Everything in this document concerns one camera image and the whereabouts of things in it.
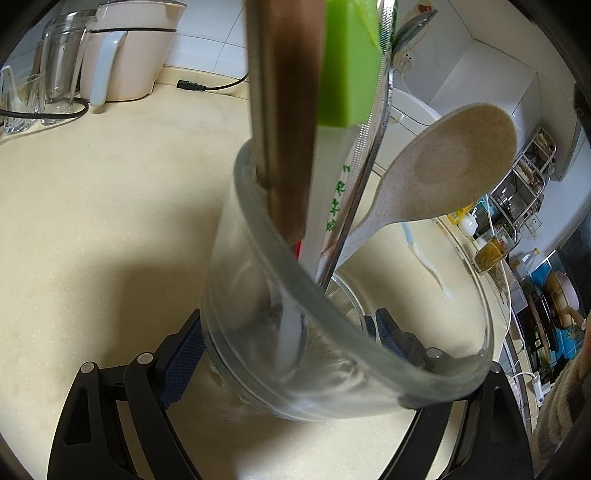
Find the plastic bottle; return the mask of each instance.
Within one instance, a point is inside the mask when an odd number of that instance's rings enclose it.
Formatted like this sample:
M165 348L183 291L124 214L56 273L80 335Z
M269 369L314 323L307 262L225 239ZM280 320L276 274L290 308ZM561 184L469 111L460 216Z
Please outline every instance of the plastic bottle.
M536 255L540 252L537 248L534 248L531 252L520 255L515 261L511 262L511 270L515 272L515 275L519 280L523 280L527 275L530 274L530 268L534 264Z

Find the kitchen shelf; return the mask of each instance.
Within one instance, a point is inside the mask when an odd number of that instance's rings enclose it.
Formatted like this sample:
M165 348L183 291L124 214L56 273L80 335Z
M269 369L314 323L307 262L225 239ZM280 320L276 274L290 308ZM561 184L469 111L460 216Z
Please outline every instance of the kitchen shelf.
M521 241L521 229L526 222L540 211L554 171L555 155L556 143L540 127L490 195L503 223L508 223L515 244Z

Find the kettle handle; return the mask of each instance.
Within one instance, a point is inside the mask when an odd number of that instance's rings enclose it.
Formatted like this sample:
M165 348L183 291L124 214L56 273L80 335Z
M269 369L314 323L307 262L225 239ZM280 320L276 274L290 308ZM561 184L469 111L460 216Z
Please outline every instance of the kettle handle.
M94 107L105 103L115 55L126 35L127 31L109 32L100 45L99 54L96 57L95 72L92 77L92 86L90 87L90 104Z

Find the blue mesh pad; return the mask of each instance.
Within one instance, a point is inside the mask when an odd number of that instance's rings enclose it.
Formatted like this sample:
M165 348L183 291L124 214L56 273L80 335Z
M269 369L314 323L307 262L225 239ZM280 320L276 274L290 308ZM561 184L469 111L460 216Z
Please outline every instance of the blue mesh pad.
M395 353L405 360L408 360L408 355L404 352L404 350L402 350L399 344L394 341L390 335L390 332L386 328L384 321L378 315L376 315L375 322L378 325L379 341L382 342L382 345L384 345L392 353Z
M164 408L181 399L204 351L205 342L199 320L164 371L164 387L160 395L160 403Z
M377 333L375 331L374 319L371 317L371 315L366 315L363 319L365 320L365 331L370 338L375 340Z

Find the beige plastic spoon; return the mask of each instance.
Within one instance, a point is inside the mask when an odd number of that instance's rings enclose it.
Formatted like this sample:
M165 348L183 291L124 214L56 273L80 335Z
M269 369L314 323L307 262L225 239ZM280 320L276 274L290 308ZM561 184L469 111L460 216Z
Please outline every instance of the beige plastic spoon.
M456 110L414 138L392 162L371 208L348 236L337 268L391 223L446 215L494 189L515 159L511 117L490 103ZM329 259L332 248L321 261Z

